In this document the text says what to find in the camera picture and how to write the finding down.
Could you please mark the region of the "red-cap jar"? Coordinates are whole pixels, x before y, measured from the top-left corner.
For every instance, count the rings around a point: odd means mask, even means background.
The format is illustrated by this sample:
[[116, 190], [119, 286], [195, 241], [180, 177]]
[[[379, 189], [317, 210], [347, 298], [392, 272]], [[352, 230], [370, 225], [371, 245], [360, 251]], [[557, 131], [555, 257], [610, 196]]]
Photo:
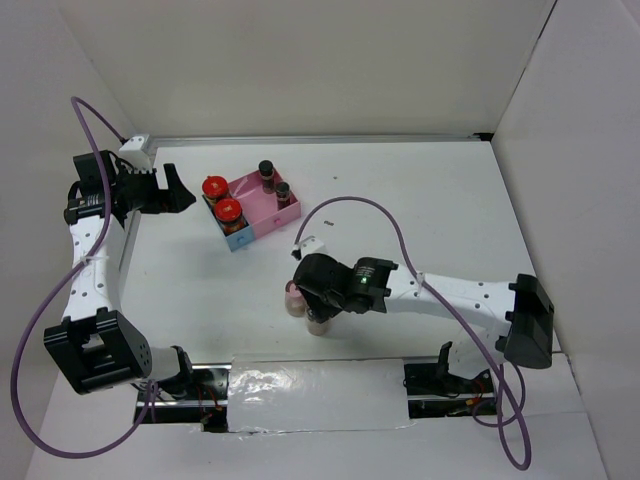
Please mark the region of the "red-cap jar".
[[222, 176], [207, 176], [202, 182], [202, 193], [208, 205], [214, 208], [220, 200], [230, 197], [229, 184]]
[[226, 236], [246, 227], [246, 220], [240, 202], [234, 198], [219, 200], [214, 206], [214, 216]]

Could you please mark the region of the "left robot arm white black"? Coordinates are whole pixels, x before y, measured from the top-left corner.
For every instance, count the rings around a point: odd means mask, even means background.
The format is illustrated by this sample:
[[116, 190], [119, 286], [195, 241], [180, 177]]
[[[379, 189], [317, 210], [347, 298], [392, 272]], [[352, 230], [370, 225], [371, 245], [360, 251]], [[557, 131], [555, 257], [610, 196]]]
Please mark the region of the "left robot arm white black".
[[77, 155], [78, 179], [64, 220], [73, 243], [75, 273], [59, 325], [44, 346], [80, 395], [150, 376], [153, 360], [144, 335], [121, 311], [125, 243], [135, 213], [180, 213], [195, 203], [174, 164], [164, 165], [166, 188], [155, 170], [142, 171], [109, 150]]

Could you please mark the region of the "small black-cap spice bottle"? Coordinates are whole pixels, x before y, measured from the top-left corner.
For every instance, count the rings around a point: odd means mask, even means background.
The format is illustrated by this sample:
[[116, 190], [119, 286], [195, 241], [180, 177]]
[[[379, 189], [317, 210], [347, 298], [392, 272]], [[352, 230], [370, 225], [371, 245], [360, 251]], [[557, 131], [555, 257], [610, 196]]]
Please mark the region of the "small black-cap spice bottle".
[[275, 169], [270, 160], [262, 160], [258, 165], [258, 172], [261, 178], [262, 189], [265, 194], [272, 194], [275, 190]]

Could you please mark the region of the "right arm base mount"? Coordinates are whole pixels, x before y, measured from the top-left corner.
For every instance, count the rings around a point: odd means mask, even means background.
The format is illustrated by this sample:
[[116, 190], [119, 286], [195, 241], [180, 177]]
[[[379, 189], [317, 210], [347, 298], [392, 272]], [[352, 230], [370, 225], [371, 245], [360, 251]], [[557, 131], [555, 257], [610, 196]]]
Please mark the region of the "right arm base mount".
[[410, 419], [495, 416], [496, 402], [491, 372], [486, 369], [473, 379], [448, 373], [444, 365], [446, 349], [436, 360], [410, 360], [404, 363], [403, 385]]

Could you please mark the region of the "black-cap spice bottle front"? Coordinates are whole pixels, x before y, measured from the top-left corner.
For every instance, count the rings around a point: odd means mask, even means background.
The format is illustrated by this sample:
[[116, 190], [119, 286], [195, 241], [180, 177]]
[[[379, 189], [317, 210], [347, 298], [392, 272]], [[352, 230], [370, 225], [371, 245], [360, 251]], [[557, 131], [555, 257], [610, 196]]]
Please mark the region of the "black-cap spice bottle front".
[[323, 336], [325, 335], [330, 327], [331, 327], [330, 316], [323, 315], [318, 313], [316, 310], [308, 308], [306, 310], [306, 320], [305, 325], [307, 331], [314, 336]]

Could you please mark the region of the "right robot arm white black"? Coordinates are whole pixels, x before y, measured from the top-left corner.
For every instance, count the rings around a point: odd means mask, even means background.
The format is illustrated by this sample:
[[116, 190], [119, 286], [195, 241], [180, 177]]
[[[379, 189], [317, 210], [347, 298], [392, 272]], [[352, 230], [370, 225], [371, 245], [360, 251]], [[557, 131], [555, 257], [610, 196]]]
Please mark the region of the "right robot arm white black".
[[540, 281], [520, 274], [513, 282], [418, 276], [390, 260], [364, 257], [349, 267], [324, 253], [306, 255], [293, 282], [319, 323], [346, 312], [413, 313], [463, 319], [473, 329], [446, 342], [436, 379], [460, 391], [490, 365], [510, 362], [544, 370], [552, 364], [555, 308]]

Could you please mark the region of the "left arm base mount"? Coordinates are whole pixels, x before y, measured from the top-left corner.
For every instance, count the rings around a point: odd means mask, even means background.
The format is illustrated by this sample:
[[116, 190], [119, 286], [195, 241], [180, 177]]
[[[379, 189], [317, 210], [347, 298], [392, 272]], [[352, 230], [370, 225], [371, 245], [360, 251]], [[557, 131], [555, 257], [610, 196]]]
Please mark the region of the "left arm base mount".
[[146, 382], [136, 382], [134, 416], [142, 417], [144, 425], [185, 424], [204, 432], [226, 433], [231, 365], [193, 363], [179, 346], [153, 349], [152, 353], [156, 396], [146, 406]]

